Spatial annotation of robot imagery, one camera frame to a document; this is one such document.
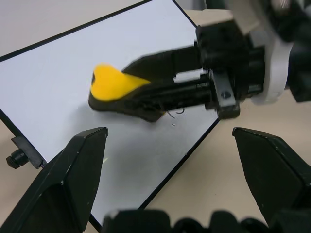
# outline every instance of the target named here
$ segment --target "black mechanical part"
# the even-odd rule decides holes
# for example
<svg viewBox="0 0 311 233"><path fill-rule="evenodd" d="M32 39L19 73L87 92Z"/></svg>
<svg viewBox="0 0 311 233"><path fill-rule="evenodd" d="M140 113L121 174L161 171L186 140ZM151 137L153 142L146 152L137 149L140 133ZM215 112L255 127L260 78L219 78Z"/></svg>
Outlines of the black mechanical part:
<svg viewBox="0 0 311 233"><path fill-rule="evenodd" d="M311 20L296 0L259 0L258 2L275 32L284 41L304 42L310 45Z"/></svg>
<svg viewBox="0 0 311 233"><path fill-rule="evenodd" d="M114 111L155 122L165 111L205 104L211 101L210 80L206 75L183 83L152 83L123 98L110 102L89 97L89 105L100 111Z"/></svg>
<svg viewBox="0 0 311 233"><path fill-rule="evenodd" d="M149 80L151 83L173 83L176 74L201 69L196 46L143 56L122 72Z"/></svg>
<svg viewBox="0 0 311 233"><path fill-rule="evenodd" d="M311 167L286 142L244 128L235 128L233 136L246 181L269 226L281 210L311 208Z"/></svg>
<svg viewBox="0 0 311 233"><path fill-rule="evenodd" d="M163 211L127 210L105 217L102 233L309 233L311 211L280 211L270 229L262 222L247 218L239 223L227 211L212 214L209 228L191 218L179 220L173 227Z"/></svg>
<svg viewBox="0 0 311 233"><path fill-rule="evenodd" d="M25 137L17 136L11 140L18 147L18 150L14 151L6 158L6 162L10 167L17 169L29 161L36 169L47 164Z"/></svg>
<svg viewBox="0 0 311 233"><path fill-rule="evenodd" d="M220 119L239 116L239 102L263 91L264 49L253 48L234 21L199 26L196 35L192 47L144 56L123 70L151 84L111 102L98 101L90 94L89 105L149 122L157 121L165 111L200 104L216 109ZM177 73L200 68L206 72L200 79L174 83Z"/></svg>
<svg viewBox="0 0 311 233"><path fill-rule="evenodd" d="M205 0L205 3L208 9L226 9L224 0Z"/></svg>
<svg viewBox="0 0 311 233"><path fill-rule="evenodd" d="M103 163L106 127L73 137L37 175L0 233L81 233L86 229Z"/></svg>
<svg viewBox="0 0 311 233"><path fill-rule="evenodd" d="M311 101L311 46L294 43L287 84L297 102Z"/></svg>
<svg viewBox="0 0 311 233"><path fill-rule="evenodd" d="M6 158L7 164L14 169L19 168L20 166L25 165L28 163L28 157L25 155L25 153L21 150L18 149L14 151L11 156Z"/></svg>
<svg viewBox="0 0 311 233"><path fill-rule="evenodd" d="M304 0L304 8L311 5L311 0Z"/></svg>

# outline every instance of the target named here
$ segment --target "black screw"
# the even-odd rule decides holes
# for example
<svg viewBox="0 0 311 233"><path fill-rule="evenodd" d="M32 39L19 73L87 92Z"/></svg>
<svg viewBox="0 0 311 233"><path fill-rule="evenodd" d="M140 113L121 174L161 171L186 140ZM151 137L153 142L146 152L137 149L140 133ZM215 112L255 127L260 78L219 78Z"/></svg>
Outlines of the black screw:
<svg viewBox="0 0 311 233"><path fill-rule="evenodd" d="M6 162L10 167L17 169L28 162L28 157L21 149L18 149L6 158Z"/></svg>
<svg viewBox="0 0 311 233"><path fill-rule="evenodd" d="M223 99L227 99L231 97L231 94L228 91L224 91L220 94Z"/></svg>

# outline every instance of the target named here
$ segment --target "white board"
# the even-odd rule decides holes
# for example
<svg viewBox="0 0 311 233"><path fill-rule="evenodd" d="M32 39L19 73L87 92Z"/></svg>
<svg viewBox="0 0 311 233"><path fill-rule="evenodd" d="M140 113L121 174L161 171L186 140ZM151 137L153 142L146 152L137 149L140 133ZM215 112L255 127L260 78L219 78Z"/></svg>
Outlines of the white board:
<svg viewBox="0 0 311 233"><path fill-rule="evenodd" d="M153 0L0 63L0 109L49 162L80 131L107 126L92 214L138 208L217 119L203 106L157 123L89 108L98 63L192 45L195 27L171 0Z"/></svg>

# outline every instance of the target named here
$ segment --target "white plastic part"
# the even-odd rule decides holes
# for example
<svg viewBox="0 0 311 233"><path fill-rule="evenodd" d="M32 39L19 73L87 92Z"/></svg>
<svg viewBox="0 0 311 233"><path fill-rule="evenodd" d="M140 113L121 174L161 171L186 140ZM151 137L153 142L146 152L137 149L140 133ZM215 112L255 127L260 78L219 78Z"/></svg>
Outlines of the white plastic part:
<svg viewBox="0 0 311 233"><path fill-rule="evenodd" d="M252 101L256 104L276 102L285 89L292 43L281 40L257 0L226 0L226 4L243 33L251 32L254 46L265 46L264 89Z"/></svg>

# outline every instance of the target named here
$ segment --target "black bracket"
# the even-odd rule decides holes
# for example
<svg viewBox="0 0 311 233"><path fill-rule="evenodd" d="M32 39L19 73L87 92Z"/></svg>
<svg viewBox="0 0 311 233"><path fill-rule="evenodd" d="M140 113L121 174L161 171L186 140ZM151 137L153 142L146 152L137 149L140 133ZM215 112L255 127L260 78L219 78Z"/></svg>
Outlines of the black bracket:
<svg viewBox="0 0 311 233"><path fill-rule="evenodd" d="M9 157L6 158L7 164L17 169L30 162L36 169L44 167L47 162L41 157L39 152L31 145L24 136L17 136L11 139L18 147Z"/></svg>

